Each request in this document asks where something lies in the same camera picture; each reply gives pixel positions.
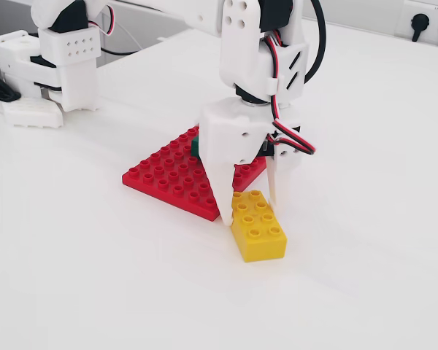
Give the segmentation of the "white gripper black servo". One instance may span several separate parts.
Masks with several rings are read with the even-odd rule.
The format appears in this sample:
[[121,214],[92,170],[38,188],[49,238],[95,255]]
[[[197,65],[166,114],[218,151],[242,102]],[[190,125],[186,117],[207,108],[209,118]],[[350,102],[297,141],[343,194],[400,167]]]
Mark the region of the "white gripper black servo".
[[[204,107],[199,121],[199,154],[223,224],[233,222],[235,164],[250,164],[268,134],[274,133],[271,107],[249,106],[240,98],[225,98]],[[291,178],[301,153],[286,144],[274,146],[267,158],[269,204],[282,214],[289,203]]]

